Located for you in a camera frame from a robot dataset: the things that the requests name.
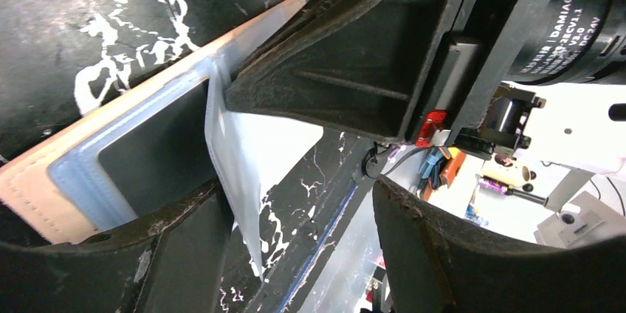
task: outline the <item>blue edge strip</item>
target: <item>blue edge strip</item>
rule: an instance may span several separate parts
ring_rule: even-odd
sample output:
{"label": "blue edge strip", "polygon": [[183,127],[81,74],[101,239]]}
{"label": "blue edge strip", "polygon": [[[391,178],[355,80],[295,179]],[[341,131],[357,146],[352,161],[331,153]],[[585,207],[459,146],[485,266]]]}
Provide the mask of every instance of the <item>blue edge strip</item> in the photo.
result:
{"label": "blue edge strip", "polygon": [[295,291],[296,287],[298,287],[300,285],[300,282],[302,281],[302,279],[304,277],[304,274],[312,268],[311,264],[313,262],[313,259],[315,258],[317,252],[320,251],[320,249],[322,248],[322,246],[326,242],[326,239],[328,238],[328,236],[329,236],[329,234],[331,232],[331,228],[334,227],[334,225],[337,222],[339,216],[345,210],[345,207],[348,205],[348,202],[350,202],[350,199],[352,199],[352,196],[354,195],[354,191],[356,191],[356,190],[357,190],[357,184],[354,183],[352,185],[352,187],[350,188],[350,191],[348,192],[348,195],[341,201],[341,204],[339,206],[339,209],[338,209],[337,213],[335,213],[334,217],[331,219],[329,224],[326,226],[326,229],[324,230],[324,233],[320,237],[320,240],[317,242],[317,246],[315,247],[315,251],[313,252],[313,254],[311,254],[309,256],[308,259],[306,259],[306,262],[302,266],[302,269],[300,270],[300,272],[297,274],[297,277],[296,277],[294,283],[291,285],[291,287],[289,287],[289,291],[287,292],[287,294],[283,298],[283,301],[279,305],[278,309],[276,309],[276,312],[282,312],[285,309],[285,307],[287,305],[287,302],[289,302],[290,297],[294,294],[294,291]]}

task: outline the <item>black plastic bracket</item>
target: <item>black plastic bracket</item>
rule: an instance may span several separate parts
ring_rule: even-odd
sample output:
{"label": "black plastic bracket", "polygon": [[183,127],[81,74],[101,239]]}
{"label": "black plastic bracket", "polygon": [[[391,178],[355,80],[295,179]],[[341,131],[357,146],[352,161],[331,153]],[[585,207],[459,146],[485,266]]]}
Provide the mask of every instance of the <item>black plastic bracket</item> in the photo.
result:
{"label": "black plastic bracket", "polygon": [[463,3],[311,0],[247,60],[227,106],[404,140],[444,34],[466,19]]}

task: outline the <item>black table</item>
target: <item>black table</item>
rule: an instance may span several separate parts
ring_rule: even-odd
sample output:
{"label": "black table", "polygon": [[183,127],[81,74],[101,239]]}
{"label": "black table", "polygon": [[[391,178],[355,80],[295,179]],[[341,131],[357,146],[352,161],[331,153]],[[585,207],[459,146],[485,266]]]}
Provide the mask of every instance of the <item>black table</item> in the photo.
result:
{"label": "black table", "polygon": [[[0,164],[279,1],[0,0]],[[263,200],[263,286],[234,231],[218,312],[272,312],[281,305],[336,218],[370,147],[368,140],[325,130]],[[367,190],[357,189],[342,221],[349,221]],[[41,242],[6,207],[0,217],[3,240]],[[345,225],[340,221],[327,240],[340,237]],[[307,274],[291,307],[305,298],[332,249]]]}

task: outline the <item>cable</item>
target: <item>cable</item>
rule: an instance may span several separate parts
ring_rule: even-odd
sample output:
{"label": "cable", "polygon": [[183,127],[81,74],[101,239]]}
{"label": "cable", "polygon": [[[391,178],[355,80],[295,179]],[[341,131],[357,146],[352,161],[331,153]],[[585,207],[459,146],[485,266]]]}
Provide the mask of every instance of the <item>cable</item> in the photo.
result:
{"label": "cable", "polygon": [[600,192],[598,185],[596,185],[593,179],[589,179],[589,182],[594,186],[594,188],[596,188],[596,191],[598,192],[598,200],[602,200],[602,193]]}
{"label": "cable", "polygon": [[402,163],[404,163],[407,159],[411,158],[412,156],[416,155],[419,152],[422,151],[426,151],[429,150],[430,148],[426,147],[426,148],[414,148],[411,149],[410,151],[408,151],[404,156],[402,156],[402,158],[400,158],[396,164],[393,165],[393,167],[391,167],[391,169],[389,169],[389,171],[383,175],[385,176],[389,176],[389,174],[391,174],[394,170],[396,170]]}
{"label": "cable", "polygon": [[622,215],[624,215],[624,217],[626,217],[626,209],[624,209],[624,199],[622,199],[622,195],[619,193],[619,190],[617,190],[617,186],[615,186],[615,184],[613,183],[613,180],[611,180],[610,178],[607,178],[610,186],[613,187],[613,190],[615,190],[615,193],[617,194],[617,197],[619,197],[619,203],[622,204]]}
{"label": "cable", "polygon": [[380,143],[374,141],[375,154],[382,154],[382,152],[388,150],[389,148],[391,148],[391,145],[383,146]]}

